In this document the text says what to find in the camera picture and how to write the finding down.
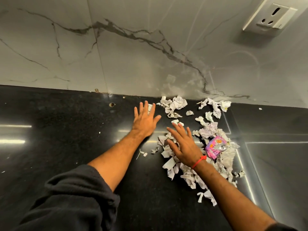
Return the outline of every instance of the red thread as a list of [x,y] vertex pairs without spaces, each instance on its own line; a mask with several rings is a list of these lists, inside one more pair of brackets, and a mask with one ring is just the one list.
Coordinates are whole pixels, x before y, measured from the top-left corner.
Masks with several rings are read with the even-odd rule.
[[206,155],[201,156],[201,158],[193,165],[192,169],[194,169],[203,159],[206,159]]

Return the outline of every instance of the socket hole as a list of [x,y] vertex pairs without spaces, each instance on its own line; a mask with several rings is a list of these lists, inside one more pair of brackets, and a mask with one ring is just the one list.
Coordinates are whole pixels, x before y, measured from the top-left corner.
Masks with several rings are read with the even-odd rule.
[[280,7],[278,7],[278,8],[272,13],[272,16],[274,16],[279,10],[280,10]]

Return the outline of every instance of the pink packet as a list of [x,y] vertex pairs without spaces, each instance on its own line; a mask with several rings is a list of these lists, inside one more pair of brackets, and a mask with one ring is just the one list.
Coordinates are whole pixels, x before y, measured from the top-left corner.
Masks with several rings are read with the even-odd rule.
[[206,153],[212,159],[216,159],[217,155],[222,151],[219,150],[219,146],[223,146],[227,143],[227,141],[221,136],[216,136],[212,139],[205,147]]

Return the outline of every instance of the dark sleeve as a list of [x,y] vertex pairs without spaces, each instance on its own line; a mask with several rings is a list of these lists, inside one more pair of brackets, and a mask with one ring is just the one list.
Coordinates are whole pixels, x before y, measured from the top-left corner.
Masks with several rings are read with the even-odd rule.
[[95,168],[81,165],[48,180],[44,195],[15,230],[109,230],[119,202]]
[[265,231],[297,231],[296,229],[293,229],[289,226],[276,223],[268,227]]

